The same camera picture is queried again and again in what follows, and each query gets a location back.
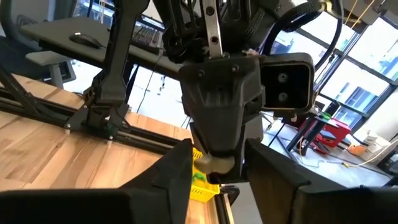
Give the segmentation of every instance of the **yellow cable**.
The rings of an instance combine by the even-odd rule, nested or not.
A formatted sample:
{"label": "yellow cable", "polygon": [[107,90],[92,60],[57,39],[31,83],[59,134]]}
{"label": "yellow cable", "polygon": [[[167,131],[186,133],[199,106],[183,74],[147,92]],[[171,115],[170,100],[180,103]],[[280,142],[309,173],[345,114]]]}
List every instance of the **yellow cable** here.
{"label": "yellow cable", "polygon": [[362,12],[362,14],[358,17],[358,19],[355,21],[355,23],[351,26],[351,29],[353,29],[355,27],[355,25],[358,23],[358,21],[363,17],[363,15],[365,15],[366,11],[372,6],[372,4],[374,3],[374,0],[372,0],[372,2],[366,7],[366,9]]}
{"label": "yellow cable", "polygon": [[349,17],[350,17],[351,14],[353,13],[353,10],[354,10],[354,8],[355,8],[357,2],[358,2],[358,0],[355,0],[354,5],[353,5],[353,7],[351,8],[351,10],[349,11],[348,17],[347,17],[346,22],[344,23],[344,25],[347,25],[347,22],[348,22],[348,20],[349,20]]}

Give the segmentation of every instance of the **orange object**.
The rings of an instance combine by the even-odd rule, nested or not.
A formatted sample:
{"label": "orange object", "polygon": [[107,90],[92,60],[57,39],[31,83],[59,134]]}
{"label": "orange object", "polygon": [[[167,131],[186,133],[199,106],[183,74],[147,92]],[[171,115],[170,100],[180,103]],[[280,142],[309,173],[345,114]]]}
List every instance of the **orange object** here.
{"label": "orange object", "polygon": [[355,155],[355,156],[360,156],[362,155],[366,150],[365,146],[359,145],[359,146],[355,146],[355,145],[350,145],[348,147],[348,152]]}

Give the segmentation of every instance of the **yellow basket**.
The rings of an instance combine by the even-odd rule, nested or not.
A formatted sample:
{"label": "yellow basket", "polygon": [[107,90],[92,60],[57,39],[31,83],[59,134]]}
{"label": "yellow basket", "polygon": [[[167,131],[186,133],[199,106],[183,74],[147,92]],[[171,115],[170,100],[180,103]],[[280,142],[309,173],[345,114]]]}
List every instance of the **yellow basket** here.
{"label": "yellow basket", "polygon": [[[193,160],[197,160],[202,157],[202,153],[198,151],[197,149],[193,148]],[[195,166],[192,164],[192,176],[195,175],[196,173],[203,175],[206,177],[206,174],[200,172],[195,168]],[[212,197],[214,197],[216,194],[220,193],[220,186],[219,185],[213,185],[209,184],[206,181],[200,181],[196,180],[192,184],[191,187],[191,194],[190,194],[190,199],[192,200],[197,200],[199,202],[207,202],[209,201]]]}

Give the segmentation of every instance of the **wooden table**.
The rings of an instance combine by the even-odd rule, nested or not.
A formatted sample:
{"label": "wooden table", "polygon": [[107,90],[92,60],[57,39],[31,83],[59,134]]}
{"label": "wooden table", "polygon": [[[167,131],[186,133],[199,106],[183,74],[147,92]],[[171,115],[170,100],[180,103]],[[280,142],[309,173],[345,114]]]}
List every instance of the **wooden table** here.
{"label": "wooden table", "polygon": [[[73,108],[83,104],[68,91],[16,78],[36,97]],[[191,137],[186,129],[146,116],[130,113],[126,119],[133,126],[173,138]],[[0,190],[119,187],[160,157],[116,142],[108,147],[105,140],[68,135],[62,128],[0,111]],[[191,200],[186,223],[218,223],[214,200]]]}

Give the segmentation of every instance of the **window frame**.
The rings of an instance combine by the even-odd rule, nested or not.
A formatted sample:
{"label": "window frame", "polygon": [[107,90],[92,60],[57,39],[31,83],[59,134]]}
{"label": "window frame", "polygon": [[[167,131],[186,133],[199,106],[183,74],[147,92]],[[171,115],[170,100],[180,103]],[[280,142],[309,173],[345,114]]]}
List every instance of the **window frame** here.
{"label": "window frame", "polygon": [[[368,29],[369,26],[366,26],[360,34],[356,33],[351,40],[347,43],[345,49],[343,51],[336,51],[336,56],[338,57],[337,60],[335,60],[334,63],[327,69],[325,76],[323,77],[324,80],[320,82],[320,87],[319,87],[319,92],[323,90],[325,85],[328,83],[330,78],[335,74],[336,70],[340,67],[341,63],[343,63],[344,60],[348,60],[355,66],[358,66],[359,68],[365,70],[366,72],[370,73],[371,75],[374,75],[378,77],[381,80],[384,80],[389,84],[389,86],[384,90],[384,92],[376,99],[375,102],[372,103],[372,105],[369,107],[368,111],[366,113],[360,112],[356,110],[355,108],[348,106],[344,103],[340,103],[340,105],[344,108],[347,108],[359,115],[361,115],[361,118],[353,124],[353,127],[351,128],[351,132],[355,133],[359,128],[361,128],[365,122],[372,116],[372,114],[391,96],[391,94],[395,91],[395,89],[398,87],[398,80],[391,80],[387,77],[385,77],[383,74],[375,71],[374,69],[369,68],[365,64],[355,60],[354,58],[348,56],[349,52],[353,49],[353,47],[356,45],[358,40],[363,36],[365,31]],[[335,99],[330,98],[329,96],[326,96],[324,94],[319,94],[320,96],[324,97],[325,99],[328,99],[330,101],[335,101]]]}

